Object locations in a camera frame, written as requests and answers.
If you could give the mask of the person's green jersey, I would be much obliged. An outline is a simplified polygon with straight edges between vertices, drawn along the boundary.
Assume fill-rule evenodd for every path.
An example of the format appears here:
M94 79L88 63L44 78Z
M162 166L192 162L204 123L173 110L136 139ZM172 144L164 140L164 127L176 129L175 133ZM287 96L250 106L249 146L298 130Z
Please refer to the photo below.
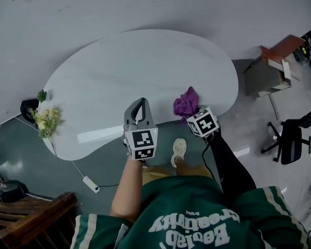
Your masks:
M170 176L143 187L132 223L79 215L70 249L309 249L309 235L276 186L227 202L217 182Z

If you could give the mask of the artificial flower bouquet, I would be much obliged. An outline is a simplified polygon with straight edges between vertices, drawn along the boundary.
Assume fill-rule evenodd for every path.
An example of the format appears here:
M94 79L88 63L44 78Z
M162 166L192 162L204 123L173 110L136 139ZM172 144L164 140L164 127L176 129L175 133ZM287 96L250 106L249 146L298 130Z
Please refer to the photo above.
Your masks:
M54 145L54 135L56 134L58 126L63 123L61 119L61 110L57 106L54 106L43 111L40 111L39 108L30 110L30 113L38 126L39 136L49 141L56 160L59 162Z

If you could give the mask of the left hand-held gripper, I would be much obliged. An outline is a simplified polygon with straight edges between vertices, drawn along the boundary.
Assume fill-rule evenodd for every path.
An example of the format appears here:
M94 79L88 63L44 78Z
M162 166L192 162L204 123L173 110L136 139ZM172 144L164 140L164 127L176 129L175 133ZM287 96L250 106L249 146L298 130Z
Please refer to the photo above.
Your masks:
M124 113L124 124L152 126L153 119L149 102L146 98L134 101ZM125 142L132 160L153 158L156 153L158 128L125 131Z

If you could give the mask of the black office chair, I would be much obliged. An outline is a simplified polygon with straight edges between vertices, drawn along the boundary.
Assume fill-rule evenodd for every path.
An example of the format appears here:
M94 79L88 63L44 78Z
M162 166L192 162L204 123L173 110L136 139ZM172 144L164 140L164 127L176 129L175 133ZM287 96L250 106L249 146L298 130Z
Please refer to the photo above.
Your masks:
M261 149L261 154L278 147L277 157L273 158L273 161L278 162L281 159L282 165L288 165L299 160L303 144L308 146L308 153L311 154L311 136L307 140L303 139L301 130L311 126L311 111L300 119L288 119L281 122L281 134L271 122L268 122L267 125L275 133L276 142L267 149Z

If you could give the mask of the black backpack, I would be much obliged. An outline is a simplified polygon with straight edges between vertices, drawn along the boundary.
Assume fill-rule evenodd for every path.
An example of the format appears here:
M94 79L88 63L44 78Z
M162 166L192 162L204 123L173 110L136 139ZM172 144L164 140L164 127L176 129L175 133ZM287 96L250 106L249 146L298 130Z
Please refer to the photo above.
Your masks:
M30 99L30 100L24 100L21 102L20 105L20 112L23 118L34 124L35 120L32 117L32 114L30 113L30 110L36 110L39 105L39 100L38 99Z

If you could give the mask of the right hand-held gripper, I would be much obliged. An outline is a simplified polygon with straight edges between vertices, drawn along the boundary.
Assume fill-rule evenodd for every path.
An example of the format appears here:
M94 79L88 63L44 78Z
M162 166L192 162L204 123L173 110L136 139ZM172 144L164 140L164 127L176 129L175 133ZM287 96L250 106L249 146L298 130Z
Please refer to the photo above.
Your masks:
M195 136L205 138L220 128L217 117L210 107L203 107L195 115L187 119L187 124Z

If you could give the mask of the person's right forearm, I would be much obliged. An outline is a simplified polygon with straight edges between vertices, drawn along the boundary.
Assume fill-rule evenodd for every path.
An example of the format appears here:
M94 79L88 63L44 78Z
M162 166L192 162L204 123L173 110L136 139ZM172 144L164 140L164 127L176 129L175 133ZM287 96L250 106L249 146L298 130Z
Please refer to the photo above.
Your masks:
M219 132L208 136L207 143L213 152L221 187L228 201L231 202L238 196L256 189L251 175Z

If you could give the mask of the wooden chair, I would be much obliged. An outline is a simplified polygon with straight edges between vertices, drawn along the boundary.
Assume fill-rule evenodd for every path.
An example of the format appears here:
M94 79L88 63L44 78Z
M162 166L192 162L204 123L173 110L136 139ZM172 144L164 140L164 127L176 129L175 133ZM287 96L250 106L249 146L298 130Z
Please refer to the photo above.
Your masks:
M0 202L0 249L69 249L76 207L73 192L52 200L28 196Z

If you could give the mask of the cardboard box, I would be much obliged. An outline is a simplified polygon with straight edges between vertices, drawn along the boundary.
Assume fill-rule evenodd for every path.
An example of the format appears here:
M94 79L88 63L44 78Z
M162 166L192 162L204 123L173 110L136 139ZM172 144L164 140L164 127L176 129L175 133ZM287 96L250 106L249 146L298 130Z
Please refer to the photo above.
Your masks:
M261 46L261 56L243 73L245 94L261 97L292 87L292 79L302 78L293 53L304 44L302 38L288 35L271 49Z

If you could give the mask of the purple cloth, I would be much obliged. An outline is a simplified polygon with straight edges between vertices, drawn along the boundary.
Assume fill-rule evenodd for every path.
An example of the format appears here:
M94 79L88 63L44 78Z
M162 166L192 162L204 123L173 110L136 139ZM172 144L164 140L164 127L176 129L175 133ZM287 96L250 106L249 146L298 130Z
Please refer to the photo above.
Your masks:
M187 119L196 114L197 106L199 104L199 96L193 89L189 87L188 90L177 98L173 104L174 115L181 117L181 122L186 123Z

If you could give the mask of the white power strip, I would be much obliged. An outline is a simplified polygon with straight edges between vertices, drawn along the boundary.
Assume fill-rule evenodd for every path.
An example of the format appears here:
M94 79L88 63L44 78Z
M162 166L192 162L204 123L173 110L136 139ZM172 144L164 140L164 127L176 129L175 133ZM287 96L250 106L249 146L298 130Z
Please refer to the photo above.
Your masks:
M94 193L98 193L100 191L100 186L98 186L93 180L91 180L88 176L84 176L82 180Z

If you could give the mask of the small potted succulent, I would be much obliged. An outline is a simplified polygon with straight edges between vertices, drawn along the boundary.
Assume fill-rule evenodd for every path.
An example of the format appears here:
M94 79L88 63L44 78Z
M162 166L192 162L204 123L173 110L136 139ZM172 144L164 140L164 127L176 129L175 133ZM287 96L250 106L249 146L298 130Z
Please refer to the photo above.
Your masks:
M37 99L39 103L42 103L44 101L50 101L51 100L51 91L45 91L44 89L40 90L37 94Z

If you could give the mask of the person's right shoe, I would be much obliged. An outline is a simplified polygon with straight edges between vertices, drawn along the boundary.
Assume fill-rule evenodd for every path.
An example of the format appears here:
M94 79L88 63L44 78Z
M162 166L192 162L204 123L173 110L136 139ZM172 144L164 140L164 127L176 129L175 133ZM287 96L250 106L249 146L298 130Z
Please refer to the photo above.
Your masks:
M180 157L184 159L187 150L187 142L183 138L178 138L173 143L173 155L171 157L171 164L174 168L177 168L175 159Z

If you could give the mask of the black floor bag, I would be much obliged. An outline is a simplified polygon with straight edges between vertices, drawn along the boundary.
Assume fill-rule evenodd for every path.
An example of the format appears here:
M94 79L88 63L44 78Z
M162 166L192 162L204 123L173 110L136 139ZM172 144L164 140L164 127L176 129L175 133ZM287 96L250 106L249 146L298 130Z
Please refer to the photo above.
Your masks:
M28 188L17 180L8 181L0 185L0 202L14 203L27 196Z

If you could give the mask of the white oval table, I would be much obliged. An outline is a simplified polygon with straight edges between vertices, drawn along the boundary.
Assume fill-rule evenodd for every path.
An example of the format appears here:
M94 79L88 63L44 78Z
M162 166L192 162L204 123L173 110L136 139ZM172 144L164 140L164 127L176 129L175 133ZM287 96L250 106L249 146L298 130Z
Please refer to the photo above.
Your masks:
M51 75L49 99L62 123L45 145L59 159L82 159L122 135L124 112L139 98L149 102L156 125L178 120L174 101L192 87L199 104L216 116L238 95L230 57L213 42L171 30L136 30L100 39L69 57Z

